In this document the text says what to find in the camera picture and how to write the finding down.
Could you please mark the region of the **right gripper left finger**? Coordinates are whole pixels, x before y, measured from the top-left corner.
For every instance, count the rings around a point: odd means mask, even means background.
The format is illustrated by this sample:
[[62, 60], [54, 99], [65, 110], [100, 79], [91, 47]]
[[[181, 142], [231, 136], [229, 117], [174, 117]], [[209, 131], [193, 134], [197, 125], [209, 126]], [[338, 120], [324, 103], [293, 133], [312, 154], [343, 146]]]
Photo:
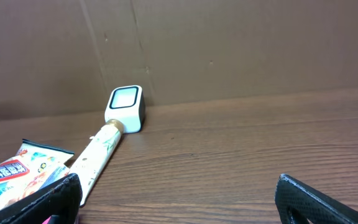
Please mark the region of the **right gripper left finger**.
[[79, 176], [68, 174], [0, 210], [0, 224], [75, 223], [81, 199]]

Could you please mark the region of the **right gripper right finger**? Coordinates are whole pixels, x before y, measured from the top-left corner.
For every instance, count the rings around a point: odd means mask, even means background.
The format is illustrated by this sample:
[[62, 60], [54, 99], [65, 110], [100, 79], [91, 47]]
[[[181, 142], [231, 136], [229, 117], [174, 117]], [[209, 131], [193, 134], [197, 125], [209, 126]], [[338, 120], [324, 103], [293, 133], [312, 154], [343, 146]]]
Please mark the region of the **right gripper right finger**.
[[282, 223], [358, 223], [358, 211], [288, 174], [278, 178], [274, 200]]

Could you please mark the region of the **white tube gold cap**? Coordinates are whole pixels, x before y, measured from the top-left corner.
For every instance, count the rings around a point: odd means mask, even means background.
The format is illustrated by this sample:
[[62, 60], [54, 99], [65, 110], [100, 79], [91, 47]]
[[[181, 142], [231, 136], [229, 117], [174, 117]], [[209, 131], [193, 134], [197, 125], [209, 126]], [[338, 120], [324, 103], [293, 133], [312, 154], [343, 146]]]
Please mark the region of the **white tube gold cap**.
[[77, 174], [82, 189], [80, 207], [83, 207], [96, 181], [118, 145], [124, 125], [110, 119], [94, 135], [77, 160], [70, 167], [70, 174]]

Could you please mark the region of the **yellow snack chip bag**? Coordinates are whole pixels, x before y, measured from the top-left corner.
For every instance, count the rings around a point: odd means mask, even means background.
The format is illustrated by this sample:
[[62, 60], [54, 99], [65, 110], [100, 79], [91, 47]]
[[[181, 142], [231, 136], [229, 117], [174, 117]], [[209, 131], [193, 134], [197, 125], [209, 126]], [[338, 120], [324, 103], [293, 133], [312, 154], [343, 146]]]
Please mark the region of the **yellow snack chip bag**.
[[66, 176], [74, 154], [23, 139], [16, 155], [0, 163], [0, 210]]

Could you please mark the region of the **red purple Carefree pack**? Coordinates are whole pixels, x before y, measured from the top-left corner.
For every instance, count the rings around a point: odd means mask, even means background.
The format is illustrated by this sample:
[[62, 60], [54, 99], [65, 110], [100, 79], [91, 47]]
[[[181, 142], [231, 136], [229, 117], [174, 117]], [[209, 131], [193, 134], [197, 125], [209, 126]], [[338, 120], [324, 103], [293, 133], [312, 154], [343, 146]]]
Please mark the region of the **red purple Carefree pack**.
[[77, 215], [75, 218], [66, 219], [63, 216], [52, 215], [43, 221], [42, 224], [79, 224], [79, 216]]

